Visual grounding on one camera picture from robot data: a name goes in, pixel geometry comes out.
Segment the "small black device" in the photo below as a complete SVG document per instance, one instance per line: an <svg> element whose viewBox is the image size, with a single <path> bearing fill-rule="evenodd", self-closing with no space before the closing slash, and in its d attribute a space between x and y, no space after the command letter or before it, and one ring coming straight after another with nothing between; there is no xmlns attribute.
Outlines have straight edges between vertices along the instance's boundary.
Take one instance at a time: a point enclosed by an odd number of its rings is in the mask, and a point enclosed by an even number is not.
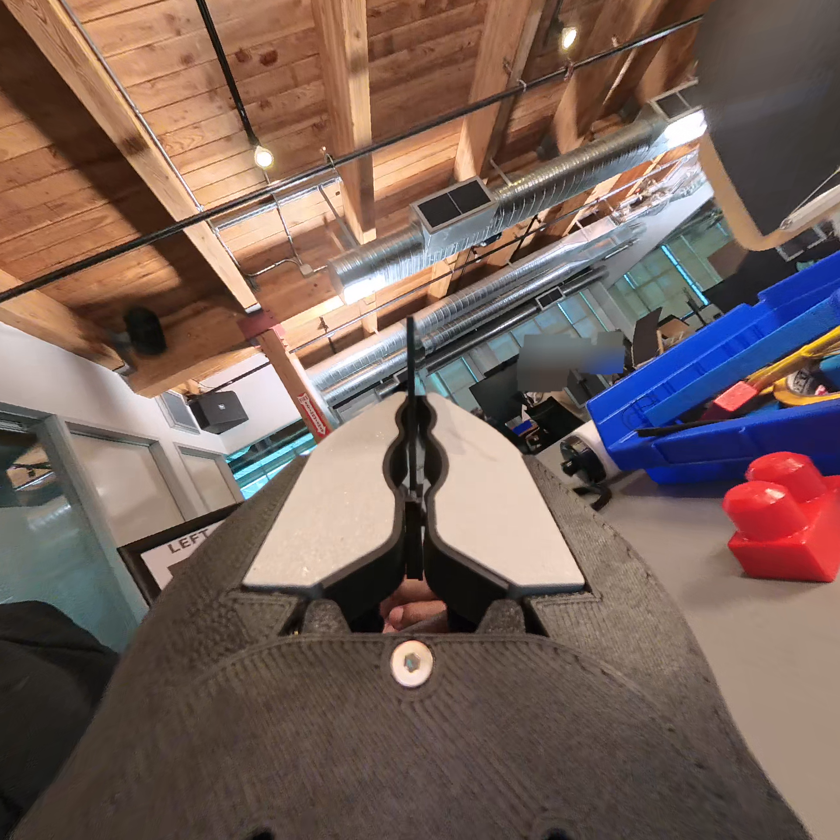
<svg viewBox="0 0 840 840"><path fill-rule="evenodd" d="M569 436L561 440L560 453L563 473L579 480L583 487L600 486L607 480L602 457L581 437Z"/></svg>

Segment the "red toy block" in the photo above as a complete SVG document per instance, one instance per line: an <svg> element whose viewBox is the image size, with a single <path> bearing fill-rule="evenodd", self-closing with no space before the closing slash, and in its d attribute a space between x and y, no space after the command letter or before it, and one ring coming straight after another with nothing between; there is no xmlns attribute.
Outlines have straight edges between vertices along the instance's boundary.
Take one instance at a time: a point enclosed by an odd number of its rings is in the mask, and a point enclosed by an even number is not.
<svg viewBox="0 0 840 840"><path fill-rule="evenodd" d="M754 579L831 583L839 571L839 477L805 456L755 459L722 500L728 548Z"/></svg>

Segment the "black panel with wooden rim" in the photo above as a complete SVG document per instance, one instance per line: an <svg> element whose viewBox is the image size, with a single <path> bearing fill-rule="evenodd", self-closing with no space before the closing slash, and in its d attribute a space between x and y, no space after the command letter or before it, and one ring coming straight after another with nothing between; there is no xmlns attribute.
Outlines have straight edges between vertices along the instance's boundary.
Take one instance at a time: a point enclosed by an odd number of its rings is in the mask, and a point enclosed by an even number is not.
<svg viewBox="0 0 840 840"><path fill-rule="evenodd" d="M837 224L839 2L712 2L695 54L700 165L740 246Z"/></svg>

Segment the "red plastic piece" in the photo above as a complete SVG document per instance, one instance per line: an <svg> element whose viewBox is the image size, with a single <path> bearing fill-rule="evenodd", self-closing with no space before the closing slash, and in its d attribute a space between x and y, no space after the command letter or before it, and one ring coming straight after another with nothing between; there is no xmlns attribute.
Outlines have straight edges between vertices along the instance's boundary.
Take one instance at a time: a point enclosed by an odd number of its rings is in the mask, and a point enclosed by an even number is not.
<svg viewBox="0 0 840 840"><path fill-rule="evenodd" d="M746 381L739 381L719 394L710 404L710 412L721 415L732 415L741 411L746 405L761 394L762 390Z"/></svg>

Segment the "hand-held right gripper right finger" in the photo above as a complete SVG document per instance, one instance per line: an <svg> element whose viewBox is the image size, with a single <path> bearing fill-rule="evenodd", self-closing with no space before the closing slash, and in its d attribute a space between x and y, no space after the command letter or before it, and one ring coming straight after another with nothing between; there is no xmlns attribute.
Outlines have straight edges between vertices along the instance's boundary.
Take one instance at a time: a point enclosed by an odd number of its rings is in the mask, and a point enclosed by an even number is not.
<svg viewBox="0 0 840 840"><path fill-rule="evenodd" d="M436 394L423 399L423 572L463 623L493 602L577 594L585 577L521 452Z"/></svg>

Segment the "red and white sign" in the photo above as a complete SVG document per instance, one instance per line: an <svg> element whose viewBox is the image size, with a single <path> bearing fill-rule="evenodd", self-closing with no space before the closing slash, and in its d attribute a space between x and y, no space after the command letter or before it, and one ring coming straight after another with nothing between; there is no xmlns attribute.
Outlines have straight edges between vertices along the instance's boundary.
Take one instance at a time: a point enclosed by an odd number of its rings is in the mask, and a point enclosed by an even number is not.
<svg viewBox="0 0 840 840"><path fill-rule="evenodd" d="M327 417L321 412L317 402L314 402L311 395L304 391L296 395L295 401L301 419L307 425L314 439L318 442L326 438L332 431Z"/></svg>

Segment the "person's right hand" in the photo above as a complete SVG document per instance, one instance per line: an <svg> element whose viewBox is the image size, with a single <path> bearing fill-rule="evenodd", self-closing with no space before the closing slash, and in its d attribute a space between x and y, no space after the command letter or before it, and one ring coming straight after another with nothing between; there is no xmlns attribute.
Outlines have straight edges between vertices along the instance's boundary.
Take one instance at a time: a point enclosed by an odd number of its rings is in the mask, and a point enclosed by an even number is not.
<svg viewBox="0 0 840 840"><path fill-rule="evenodd" d="M422 580L405 578L380 604L380 615L384 634L448 631L446 604Z"/></svg>

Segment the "silver duct with vent boxes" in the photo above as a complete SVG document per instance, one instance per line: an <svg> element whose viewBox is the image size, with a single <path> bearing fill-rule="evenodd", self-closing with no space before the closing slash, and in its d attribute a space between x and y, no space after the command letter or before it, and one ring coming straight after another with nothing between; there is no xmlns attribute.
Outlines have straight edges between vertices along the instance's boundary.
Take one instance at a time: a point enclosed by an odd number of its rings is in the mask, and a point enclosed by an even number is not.
<svg viewBox="0 0 840 840"><path fill-rule="evenodd" d="M654 108L607 136L524 173L509 185L479 177L452 185L409 207L411 223L331 259L328 274L347 305L369 298L447 257L479 245L607 179L700 137L702 111L665 119Z"/></svg>

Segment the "silver ventilation duct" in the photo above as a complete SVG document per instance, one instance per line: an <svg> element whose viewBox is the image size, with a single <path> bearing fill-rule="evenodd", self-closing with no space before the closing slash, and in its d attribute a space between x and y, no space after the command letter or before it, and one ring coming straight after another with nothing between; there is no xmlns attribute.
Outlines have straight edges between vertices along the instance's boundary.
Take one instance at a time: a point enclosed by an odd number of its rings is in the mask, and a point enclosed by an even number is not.
<svg viewBox="0 0 840 840"><path fill-rule="evenodd" d="M598 277L606 261L645 230L646 224L638 219L622 224L600 220L420 310L413 318L415 340L430 356L546 290L592 273ZM308 374L324 401L336 406L404 370L407 346L406 322L401 321L356 349L315 365Z"/></svg>

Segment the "black dome fixture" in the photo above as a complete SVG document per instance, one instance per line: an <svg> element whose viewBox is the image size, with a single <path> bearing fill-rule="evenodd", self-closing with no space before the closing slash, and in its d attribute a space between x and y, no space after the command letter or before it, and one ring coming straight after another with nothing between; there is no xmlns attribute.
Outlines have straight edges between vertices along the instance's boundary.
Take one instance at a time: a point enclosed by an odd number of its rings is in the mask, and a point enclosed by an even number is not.
<svg viewBox="0 0 840 840"><path fill-rule="evenodd" d="M157 358L168 351L158 316L150 309L133 306L122 314L123 330L107 331L108 342L122 364L115 372L128 377L136 372L139 358Z"/></svg>

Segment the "large blue storage bin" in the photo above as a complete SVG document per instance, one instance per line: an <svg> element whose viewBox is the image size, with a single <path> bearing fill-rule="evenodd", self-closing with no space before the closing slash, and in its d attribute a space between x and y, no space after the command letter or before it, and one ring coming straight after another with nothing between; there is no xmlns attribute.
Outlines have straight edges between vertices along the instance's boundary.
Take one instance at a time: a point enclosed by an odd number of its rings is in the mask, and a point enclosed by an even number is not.
<svg viewBox="0 0 840 840"><path fill-rule="evenodd" d="M838 400L762 410L652 437L674 426L765 365L838 327L839 255L776 283L587 403L591 420L622 470L641 469L661 485L743 478L756 458L790 451L838 474Z"/></svg>

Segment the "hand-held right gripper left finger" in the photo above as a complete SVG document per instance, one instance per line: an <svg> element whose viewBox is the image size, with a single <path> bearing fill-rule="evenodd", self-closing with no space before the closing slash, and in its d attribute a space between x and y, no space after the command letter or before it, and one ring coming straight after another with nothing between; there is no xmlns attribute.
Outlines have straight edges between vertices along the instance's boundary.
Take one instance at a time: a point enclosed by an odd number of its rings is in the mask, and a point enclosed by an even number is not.
<svg viewBox="0 0 840 840"><path fill-rule="evenodd" d="M382 604L414 562L404 414L396 393L307 457L242 580L248 594L326 600L354 632L382 632Z"/></svg>

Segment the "thin black strip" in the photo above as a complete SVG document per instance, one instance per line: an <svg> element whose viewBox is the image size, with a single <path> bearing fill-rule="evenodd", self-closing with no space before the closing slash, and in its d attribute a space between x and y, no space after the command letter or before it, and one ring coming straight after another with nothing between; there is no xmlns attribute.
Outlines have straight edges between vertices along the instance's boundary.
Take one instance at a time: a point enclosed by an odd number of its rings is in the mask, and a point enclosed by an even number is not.
<svg viewBox="0 0 840 840"><path fill-rule="evenodd" d="M403 557L406 578L420 581L424 577L424 507L417 465L417 342L413 317L406 320L406 433L407 492L404 506L405 531Z"/></svg>

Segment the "black wall speaker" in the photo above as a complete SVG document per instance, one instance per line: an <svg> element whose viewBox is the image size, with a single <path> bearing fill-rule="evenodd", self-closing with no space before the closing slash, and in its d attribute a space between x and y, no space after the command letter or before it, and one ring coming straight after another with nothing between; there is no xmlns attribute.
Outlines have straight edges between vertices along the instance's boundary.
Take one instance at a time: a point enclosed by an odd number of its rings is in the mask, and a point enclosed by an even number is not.
<svg viewBox="0 0 840 840"><path fill-rule="evenodd" d="M207 434L220 435L249 420L235 391L213 391L194 395L186 400L196 425Z"/></svg>

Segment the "black ceiling pipe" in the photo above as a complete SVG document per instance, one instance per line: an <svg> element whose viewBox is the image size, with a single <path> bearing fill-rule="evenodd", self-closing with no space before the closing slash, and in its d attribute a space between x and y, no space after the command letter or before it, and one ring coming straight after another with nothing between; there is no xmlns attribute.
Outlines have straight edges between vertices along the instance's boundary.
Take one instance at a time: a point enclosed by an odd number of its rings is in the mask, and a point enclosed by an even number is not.
<svg viewBox="0 0 840 840"><path fill-rule="evenodd" d="M195 213L194 215L186 217L178 222L175 222L168 227L163 227L157 231L154 231L153 233L133 238L124 244L114 246L112 248L107 248L103 251L98 252L95 255L72 262L67 266L58 268L54 271L44 274L43 276L39 276L22 284L18 284L12 287L11 290L5 290L2 292L1 302L2 304L9 303L10 301L21 298L22 296L31 292L41 291L47 288L48 286L51 286L52 284L72 277L78 273L81 273L82 271L89 270L95 266L102 265L112 259L117 259L122 256L126 256L127 254L132 253L137 249L151 247L172 236L181 233L187 233L191 228L199 224L208 224L212 219L215 219L216 217L233 214L237 212L240 208L249 206L251 204L255 204L259 201L262 201L263 199L268 198L269 196L273 196L277 193L281 193L287 190L294 190L297 187L299 187L299 185L301 185L302 183L310 181L311 179L314 179L317 176L335 172L342 166L349 165L361 158L373 155L374 153L377 153L379 151L383 151L384 149L389 148L394 144L399 144L401 142L413 139L430 130L446 125L453 121L465 119L478 111L488 109L489 107L500 104L510 98L522 95L530 90L543 87L555 81L567 81L568 79L572 78L573 75L576 75L578 71L584 68L599 64L606 60L619 57L635 49L646 47L650 44L658 42L661 39L665 39L666 37L669 37L687 27L697 25L699 21L701 21L702 17L703 14L688 17L669 26L656 29L655 31L646 34L643 37L627 41L618 46L612 47L611 49L597 53L593 56L588 56L584 59L568 63L567 65L563 66L562 68L556 71L535 78L531 81L518 80L513 87L507 88L503 91L496 92L488 97L471 102L469 105L466 105L463 108L440 114L435 119L421 122L413 126L411 129L406 130L402 133L394 134L379 142L371 143L362 148L359 148L358 150L354 150L340 157L333 158L332 156L329 156L323 164L317 167L313 167L310 170L302 171L284 180L276 180L273 182L269 182L267 185L261 187L260 189L246 193L227 203L210 206L209 208L202 210L202 212Z"/></svg>

